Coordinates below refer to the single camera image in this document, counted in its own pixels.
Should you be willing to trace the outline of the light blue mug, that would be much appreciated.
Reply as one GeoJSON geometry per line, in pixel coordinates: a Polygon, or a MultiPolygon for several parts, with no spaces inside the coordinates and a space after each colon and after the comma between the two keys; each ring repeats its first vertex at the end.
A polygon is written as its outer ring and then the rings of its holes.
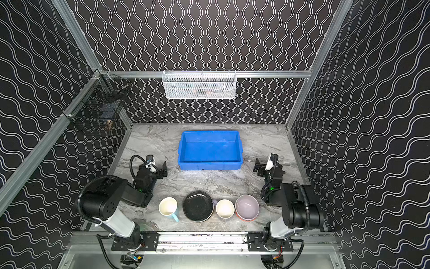
{"type": "Polygon", "coordinates": [[[177,216],[178,202],[172,197],[164,198],[159,204],[159,213],[162,216],[169,217],[175,222],[179,222],[177,216]]]}

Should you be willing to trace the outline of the purple cream mug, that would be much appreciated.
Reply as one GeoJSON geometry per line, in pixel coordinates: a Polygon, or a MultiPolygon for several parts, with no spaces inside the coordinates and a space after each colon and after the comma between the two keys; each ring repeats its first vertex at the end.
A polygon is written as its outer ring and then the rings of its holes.
{"type": "Polygon", "coordinates": [[[222,219],[229,219],[235,213],[235,206],[230,200],[213,200],[212,203],[215,207],[216,214],[222,219]]]}

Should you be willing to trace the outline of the black glossy plate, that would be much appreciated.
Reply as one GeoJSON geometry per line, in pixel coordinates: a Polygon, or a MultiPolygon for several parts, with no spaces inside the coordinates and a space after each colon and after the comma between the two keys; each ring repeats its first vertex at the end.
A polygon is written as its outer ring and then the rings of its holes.
{"type": "Polygon", "coordinates": [[[183,200],[183,212],[193,222],[201,223],[208,220],[214,208],[212,198],[204,191],[194,191],[183,200]]]}

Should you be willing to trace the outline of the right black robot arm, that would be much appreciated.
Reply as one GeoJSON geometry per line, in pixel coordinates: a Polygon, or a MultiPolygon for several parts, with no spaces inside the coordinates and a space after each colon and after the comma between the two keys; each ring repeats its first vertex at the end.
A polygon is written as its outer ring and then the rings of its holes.
{"type": "Polygon", "coordinates": [[[285,171],[277,154],[270,154],[266,163],[255,160],[253,171],[264,178],[260,199],[268,206],[281,208],[281,216],[269,222],[262,232],[262,246],[279,251],[291,245],[287,241],[311,230],[324,230],[324,216],[310,185],[297,181],[284,183],[285,171]]]}

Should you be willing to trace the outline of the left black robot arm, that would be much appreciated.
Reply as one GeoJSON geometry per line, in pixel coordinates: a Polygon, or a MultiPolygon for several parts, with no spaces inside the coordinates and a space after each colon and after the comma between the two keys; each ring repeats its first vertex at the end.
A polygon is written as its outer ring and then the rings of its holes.
{"type": "Polygon", "coordinates": [[[166,163],[157,167],[155,158],[133,155],[129,162],[132,182],[114,175],[97,177],[88,182],[76,200],[79,215],[90,223],[109,232],[99,235],[99,240],[113,238],[112,251],[155,251],[159,235],[142,232],[140,226],[128,219],[120,209],[127,205],[146,208],[153,197],[159,179],[168,176],[166,163]]]}

